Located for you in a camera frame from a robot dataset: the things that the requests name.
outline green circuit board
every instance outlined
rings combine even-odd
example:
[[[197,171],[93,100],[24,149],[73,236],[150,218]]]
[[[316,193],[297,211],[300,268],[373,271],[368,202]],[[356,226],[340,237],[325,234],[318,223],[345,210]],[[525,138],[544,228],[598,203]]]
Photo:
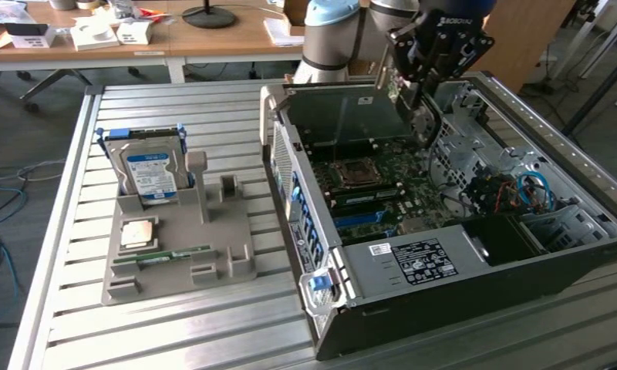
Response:
[[[412,142],[376,141],[372,155],[358,158],[349,155],[345,160],[325,160],[324,156],[318,156],[313,161],[310,154],[308,157],[324,194],[348,192],[346,200],[362,200],[352,207],[385,211],[380,222],[344,227],[336,225],[344,245],[440,228],[458,216],[441,201],[440,190],[421,168],[425,162],[422,153]],[[374,186],[388,187],[389,190],[368,190]],[[389,199],[369,199],[374,193],[393,193],[393,189],[397,193]],[[332,209],[332,217],[337,219],[336,215],[346,211],[349,205],[340,200],[336,202],[333,198],[340,199],[325,196],[325,201]]]

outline black lamp base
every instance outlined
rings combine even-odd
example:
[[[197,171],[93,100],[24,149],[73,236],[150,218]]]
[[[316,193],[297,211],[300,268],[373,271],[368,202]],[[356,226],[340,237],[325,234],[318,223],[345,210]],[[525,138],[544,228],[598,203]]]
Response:
[[[233,23],[236,23],[236,15],[225,9],[210,6],[209,13],[205,12],[205,8],[196,7],[189,8],[182,16],[182,20],[189,25],[198,27],[200,29],[222,29]]]

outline motherboard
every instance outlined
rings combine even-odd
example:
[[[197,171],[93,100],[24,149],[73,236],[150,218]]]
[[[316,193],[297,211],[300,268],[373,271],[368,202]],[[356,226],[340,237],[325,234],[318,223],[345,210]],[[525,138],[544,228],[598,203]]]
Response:
[[[426,152],[409,138],[317,146],[306,154],[344,245],[444,226],[450,211],[422,168]]]

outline blue network cable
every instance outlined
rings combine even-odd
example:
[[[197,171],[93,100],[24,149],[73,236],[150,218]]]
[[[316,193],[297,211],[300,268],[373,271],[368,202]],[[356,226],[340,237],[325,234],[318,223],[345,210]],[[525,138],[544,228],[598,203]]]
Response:
[[[13,209],[13,211],[0,219],[0,223],[2,221],[6,221],[21,209],[22,207],[25,206],[25,201],[28,200],[28,195],[25,194],[25,192],[20,189],[14,189],[12,187],[0,187],[0,190],[2,191],[13,191],[16,193],[18,193],[20,195],[20,203],[18,205],[16,206],[16,208]]]
[[[516,188],[518,190],[518,195],[520,195],[521,200],[524,201],[525,204],[530,205],[530,200],[528,199],[524,193],[524,189],[529,187],[529,185],[526,186],[521,185],[521,180],[524,177],[534,177],[542,183],[544,191],[546,192],[548,209],[553,210],[552,190],[550,190],[550,187],[548,186],[546,177],[544,177],[544,175],[540,172],[528,171],[528,172],[524,172],[521,175],[518,175],[518,177],[516,178]]]
[[[9,267],[9,272],[10,272],[10,278],[13,280],[13,305],[6,310],[0,312],[0,319],[1,319],[9,313],[9,311],[16,306],[16,303],[18,302],[18,280],[16,279],[16,269],[13,268],[13,261],[10,260],[9,251],[1,244],[0,244],[0,251],[5,257],[6,266]]]

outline blue hard drive label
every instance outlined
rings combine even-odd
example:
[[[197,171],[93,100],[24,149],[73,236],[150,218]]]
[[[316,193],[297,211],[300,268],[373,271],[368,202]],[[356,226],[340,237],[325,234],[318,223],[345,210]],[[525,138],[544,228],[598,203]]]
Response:
[[[137,192],[144,198],[156,200],[176,195],[173,173],[166,170],[170,164],[166,153],[129,156],[126,161]]]
[[[390,251],[410,285],[457,275],[457,269],[437,239],[392,247]]]

